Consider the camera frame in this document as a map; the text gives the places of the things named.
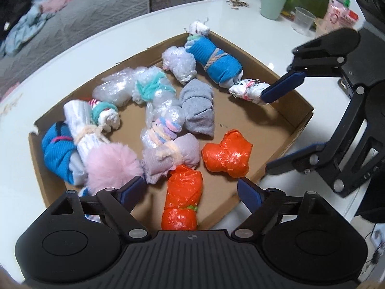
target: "pink fluffy pom-pom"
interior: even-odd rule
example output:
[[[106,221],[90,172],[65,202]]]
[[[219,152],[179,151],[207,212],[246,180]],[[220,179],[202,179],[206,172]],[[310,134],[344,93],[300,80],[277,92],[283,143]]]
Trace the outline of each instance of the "pink fluffy pom-pom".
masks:
[[[92,195],[105,188],[119,189],[135,176],[143,176],[136,153],[122,143],[108,143],[91,149],[85,167]]]

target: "gray sock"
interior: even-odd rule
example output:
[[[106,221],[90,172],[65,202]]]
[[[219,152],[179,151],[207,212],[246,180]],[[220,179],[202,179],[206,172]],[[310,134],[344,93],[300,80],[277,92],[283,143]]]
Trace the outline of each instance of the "gray sock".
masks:
[[[212,102],[214,92],[212,92],[212,87],[210,85],[195,78],[184,86],[180,92],[179,100],[181,103],[184,103],[191,97],[202,97]]]
[[[198,79],[190,81],[180,92],[180,102],[186,116],[184,127],[193,134],[214,137],[214,107],[212,87]]]

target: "pink package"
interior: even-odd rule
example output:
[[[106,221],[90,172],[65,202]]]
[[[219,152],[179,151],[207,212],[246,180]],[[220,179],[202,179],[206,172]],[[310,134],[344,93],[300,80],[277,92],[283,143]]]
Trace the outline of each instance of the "pink package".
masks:
[[[324,33],[340,28],[353,28],[358,19],[358,15],[351,11],[348,6],[344,6],[337,0],[329,0],[328,10],[320,28]]]

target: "green cup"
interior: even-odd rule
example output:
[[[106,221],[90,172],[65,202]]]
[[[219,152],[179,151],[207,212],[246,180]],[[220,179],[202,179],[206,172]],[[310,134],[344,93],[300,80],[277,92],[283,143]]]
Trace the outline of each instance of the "green cup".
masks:
[[[276,20],[287,0],[261,0],[261,15],[270,20]]]

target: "gray couch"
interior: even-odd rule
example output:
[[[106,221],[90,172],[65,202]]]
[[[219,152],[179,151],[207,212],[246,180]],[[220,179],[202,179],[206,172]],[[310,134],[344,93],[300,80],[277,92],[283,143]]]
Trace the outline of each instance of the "gray couch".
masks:
[[[70,1],[19,53],[0,59],[0,99],[11,86],[80,41],[167,4],[168,0]]]

